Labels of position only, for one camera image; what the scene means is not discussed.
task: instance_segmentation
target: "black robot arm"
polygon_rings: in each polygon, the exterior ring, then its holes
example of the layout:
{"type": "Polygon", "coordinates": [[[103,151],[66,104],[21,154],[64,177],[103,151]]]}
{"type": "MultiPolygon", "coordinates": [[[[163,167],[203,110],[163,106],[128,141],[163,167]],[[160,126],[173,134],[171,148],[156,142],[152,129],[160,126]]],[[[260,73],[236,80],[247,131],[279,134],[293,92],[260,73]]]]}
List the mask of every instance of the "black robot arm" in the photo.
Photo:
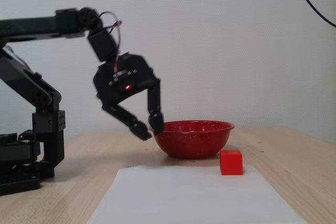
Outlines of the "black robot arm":
{"type": "MultiPolygon", "coordinates": [[[[154,129],[154,134],[163,131],[163,115],[160,106],[160,80],[155,77],[153,70],[148,66],[143,57],[124,54],[118,58],[118,71],[115,72],[118,46],[113,37],[104,28],[98,13],[91,8],[57,10],[54,17],[9,19],[0,21],[0,48],[7,42],[28,41],[51,38],[75,38],[85,35],[89,30],[88,40],[98,59],[104,62],[98,69],[93,81],[98,91],[97,97],[102,101],[102,108],[127,125],[140,139],[147,140],[151,137],[144,123],[139,122],[134,115],[118,106],[128,97],[148,89],[149,123],[154,129]]],[[[6,54],[0,56],[0,78],[11,88],[23,96],[28,102],[43,110],[51,104],[50,93],[47,90],[33,92],[27,89],[24,82],[35,85],[39,74],[23,70],[18,62],[8,60],[6,54]],[[20,72],[20,82],[10,79],[12,70],[20,72]],[[40,93],[41,97],[34,98],[28,93],[40,93]]]]}

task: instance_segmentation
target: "red block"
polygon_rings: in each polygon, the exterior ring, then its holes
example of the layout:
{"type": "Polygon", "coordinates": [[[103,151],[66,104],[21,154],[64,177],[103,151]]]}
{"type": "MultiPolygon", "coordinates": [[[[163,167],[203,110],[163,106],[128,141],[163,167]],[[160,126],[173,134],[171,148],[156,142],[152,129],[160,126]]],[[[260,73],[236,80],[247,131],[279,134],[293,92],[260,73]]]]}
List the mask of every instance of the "red block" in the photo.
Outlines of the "red block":
{"type": "Polygon", "coordinates": [[[242,175],[243,156],[240,150],[219,151],[220,171],[222,175],[242,175]]]}

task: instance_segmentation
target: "wooden table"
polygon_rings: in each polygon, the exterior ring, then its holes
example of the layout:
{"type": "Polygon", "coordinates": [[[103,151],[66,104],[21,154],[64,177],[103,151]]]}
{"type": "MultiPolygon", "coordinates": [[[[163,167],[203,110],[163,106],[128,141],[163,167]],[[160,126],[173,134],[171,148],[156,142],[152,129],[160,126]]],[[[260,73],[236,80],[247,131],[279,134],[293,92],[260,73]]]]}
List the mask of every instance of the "wooden table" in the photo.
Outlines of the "wooden table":
{"type": "MultiPolygon", "coordinates": [[[[238,127],[226,149],[240,149],[308,223],[336,223],[336,147],[288,127],[238,127]]],[[[117,171],[137,165],[217,166],[218,156],[167,157],[154,139],[89,133],[66,144],[56,177],[39,190],[0,197],[0,223],[86,223],[117,171]]]]}

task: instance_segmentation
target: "speckled red bowl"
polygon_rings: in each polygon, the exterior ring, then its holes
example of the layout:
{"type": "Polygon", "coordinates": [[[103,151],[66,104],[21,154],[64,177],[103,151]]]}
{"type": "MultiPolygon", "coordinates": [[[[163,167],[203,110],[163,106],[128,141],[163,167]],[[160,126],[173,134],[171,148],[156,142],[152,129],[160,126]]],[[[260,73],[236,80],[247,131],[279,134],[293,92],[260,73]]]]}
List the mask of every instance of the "speckled red bowl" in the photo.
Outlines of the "speckled red bowl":
{"type": "Polygon", "coordinates": [[[227,143],[235,126],[220,121],[165,122],[164,131],[155,136],[169,156],[199,159],[216,155],[227,143]]]}

